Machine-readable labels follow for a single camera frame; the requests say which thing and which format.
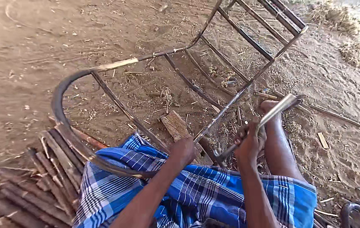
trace sandy ground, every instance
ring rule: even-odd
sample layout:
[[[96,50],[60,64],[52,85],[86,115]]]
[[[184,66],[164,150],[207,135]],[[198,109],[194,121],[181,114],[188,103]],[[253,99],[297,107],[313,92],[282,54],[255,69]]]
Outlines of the sandy ground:
[[[167,2],[165,13],[159,13],[154,8],[162,3],[0,0],[0,166],[32,168],[23,152],[28,145],[40,147],[37,132],[51,126],[47,117],[51,114],[52,91],[63,77],[79,69],[182,47],[193,38],[214,5],[211,0],[173,0]],[[360,122],[360,67],[343,61],[339,51],[344,42],[358,41],[360,37],[332,31],[327,24],[319,25],[302,5],[291,7],[309,23],[308,32],[233,108],[240,106],[249,120],[261,101],[250,96],[253,90],[276,86],[284,93],[307,94],[308,104],[318,104]],[[258,12],[272,19],[263,10]],[[270,53],[281,48],[239,7],[233,8],[231,17]],[[269,22],[291,38],[278,22]],[[219,15],[208,27],[206,37],[248,76],[266,63]],[[207,71],[210,66],[218,67],[218,83],[232,75],[202,43],[193,48],[193,54]],[[231,99],[215,90],[184,53],[173,58],[184,75],[220,104]],[[186,87],[164,58],[151,63],[153,71],[145,68],[146,64],[106,72],[103,79],[139,119],[150,123],[145,125],[159,138],[167,143],[172,140],[157,120],[167,106],[187,120],[193,133],[216,114],[212,106]],[[75,82],[66,92],[65,112],[79,129],[110,146],[118,145],[133,130],[94,83],[91,77]],[[228,89],[236,92],[241,84],[239,79],[237,85]],[[168,102],[152,94],[165,90],[172,95]],[[229,111],[210,132],[213,141],[231,142],[235,121],[234,112]],[[343,205],[340,198],[356,197],[355,187],[360,186],[360,128],[315,111],[309,116],[296,110],[286,112],[285,125],[297,163],[305,178],[318,188],[319,199],[335,197],[334,201],[319,204],[319,209],[338,214]],[[330,149],[322,148],[317,132],[323,132]]]

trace checkered cloth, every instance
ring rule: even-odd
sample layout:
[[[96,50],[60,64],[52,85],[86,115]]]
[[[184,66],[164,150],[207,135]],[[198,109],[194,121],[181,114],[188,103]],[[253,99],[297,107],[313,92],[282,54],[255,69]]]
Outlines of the checkered cloth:
[[[142,171],[159,169],[168,157],[137,133],[122,146],[105,148],[97,154],[121,168]],[[314,186],[285,176],[260,177],[282,227],[312,228],[316,206]],[[107,228],[147,182],[119,177],[87,163],[74,227]],[[202,227],[208,218],[231,227],[246,227],[240,174],[215,166],[188,165],[167,190],[154,217],[157,227],[165,228]]]

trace foot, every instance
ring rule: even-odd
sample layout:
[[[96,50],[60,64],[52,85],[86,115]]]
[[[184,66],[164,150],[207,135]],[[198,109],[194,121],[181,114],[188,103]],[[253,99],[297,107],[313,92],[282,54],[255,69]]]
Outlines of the foot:
[[[263,101],[260,104],[260,108],[264,111],[264,113],[269,112],[276,104],[278,103],[278,101]]]

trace wooden plank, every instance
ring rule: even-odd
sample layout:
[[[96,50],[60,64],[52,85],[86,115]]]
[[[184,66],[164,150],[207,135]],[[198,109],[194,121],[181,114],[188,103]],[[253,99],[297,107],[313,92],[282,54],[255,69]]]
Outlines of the wooden plank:
[[[175,111],[171,111],[167,116],[162,117],[162,123],[165,125],[170,135],[173,137],[174,142],[177,142],[183,137],[191,136],[187,130],[186,123]],[[195,153],[197,157],[195,158],[193,163],[211,166],[213,164],[212,160],[206,153],[205,156],[201,156],[202,152],[205,153],[202,146],[199,143],[195,144]]]
[[[318,137],[319,137],[320,143],[322,143],[322,147],[325,148],[325,149],[329,149],[329,145],[328,145],[328,143],[326,142],[326,139],[325,139],[325,137],[323,136],[323,133],[322,133],[322,132],[318,132]]]

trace bent metal frame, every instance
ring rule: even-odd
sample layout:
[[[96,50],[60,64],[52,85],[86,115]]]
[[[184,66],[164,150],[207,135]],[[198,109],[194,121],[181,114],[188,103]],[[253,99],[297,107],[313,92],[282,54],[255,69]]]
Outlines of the bent metal frame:
[[[291,34],[293,34],[293,38],[290,41],[287,41],[281,34],[279,34],[273,27],[271,27],[259,14],[257,14],[251,7],[249,7],[244,0],[232,0],[229,5],[225,8],[220,7],[222,0],[218,0],[212,9],[209,18],[204,23],[203,28],[200,30],[198,35],[191,41],[191,43],[185,47],[182,48],[173,48],[170,50],[166,50],[163,52],[154,52],[149,55],[140,56],[138,58],[131,58],[126,59],[118,62],[114,62],[111,64],[101,65],[94,68],[82,70],[79,72],[76,72],[68,77],[66,77],[64,80],[60,82],[60,84],[57,86],[53,98],[52,98],[52,111],[55,115],[56,122],[60,125],[59,129],[62,134],[62,136],[70,143],[72,147],[74,147],[78,153],[80,153],[84,158],[86,158],[88,161],[92,162],[99,168],[108,171],[110,173],[116,174],[118,176],[127,176],[127,177],[133,177],[133,178],[151,178],[153,177],[157,171],[151,171],[151,172],[142,172],[142,171],[136,171],[131,169],[123,169],[119,168],[117,166],[114,166],[108,162],[106,162],[104,159],[98,157],[91,149],[87,148],[81,140],[74,134],[74,132],[71,129],[71,126],[69,124],[69,120],[66,118],[64,112],[63,112],[63,106],[62,106],[62,99],[63,94],[69,87],[69,85],[86,75],[92,75],[94,79],[97,81],[98,84],[100,84],[101,88],[104,90],[104,92],[110,97],[110,99],[119,107],[119,109],[128,117],[129,120],[131,120],[138,129],[144,133],[147,137],[149,137],[152,142],[154,142],[157,147],[165,152],[168,152],[168,147],[165,143],[163,143],[160,139],[158,139],[152,132],[150,132],[143,124],[132,115],[132,113],[128,110],[128,108],[113,94],[113,91],[105,84],[105,82],[100,78],[100,75],[98,72],[102,71],[109,71],[112,69],[116,69],[118,67],[123,67],[125,65],[133,64],[136,62],[144,61],[151,58],[156,58],[159,56],[164,56],[169,64],[173,67],[173,69],[176,71],[176,73],[181,77],[182,80],[185,81],[187,86],[189,86],[193,91],[195,91],[198,95],[200,95],[203,99],[208,101],[210,104],[216,106],[221,111],[218,113],[218,115],[212,119],[212,121],[194,137],[194,143],[197,143],[207,132],[208,130],[213,126],[213,124],[223,116],[226,110],[229,109],[229,107],[238,100],[239,97],[243,95],[243,93],[246,91],[246,89],[256,80],[259,76],[263,74],[263,72],[271,66],[294,42],[305,33],[308,26],[299,19],[291,10],[289,10],[280,0],[257,0],[259,3],[263,5],[263,7],[271,13]],[[254,19],[256,19],[259,23],[261,23],[279,42],[281,42],[284,47],[279,50],[279,52],[275,56],[271,56],[266,50],[264,50],[257,42],[255,42],[248,34],[246,34],[228,15],[227,11],[232,8],[232,6],[238,3],[243,9],[245,9]],[[234,65],[231,64],[231,62],[223,55],[221,54],[204,36],[203,33],[205,29],[208,27],[208,24],[211,22],[212,18],[216,13],[220,13],[227,21],[228,23],[250,44],[252,45],[257,51],[259,51],[267,60],[268,63],[264,65],[262,69],[260,69],[254,77],[252,77],[250,80],[240,72]],[[232,93],[231,91],[223,88],[221,85],[218,85],[210,76],[209,74],[202,69],[202,67],[197,63],[197,61],[192,57],[192,55],[189,53],[188,49],[193,47],[199,40],[202,40],[210,49],[213,50],[213,52],[219,56],[239,77],[241,77],[245,84],[243,87],[236,93]],[[195,87],[188,78],[186,78],[180,70],[176,67],[172,59],[170,58],[169,54],[174,54],[177,52],[184,51],[191,62],[197,67],[197,69],[210,81],[217,89],[222,90],[223,92],[226,92],[227,94],[233,96],[231,101],[229,101],[225,106],[222,106],[212,100],[211,98],[207,97],[201,89]]]

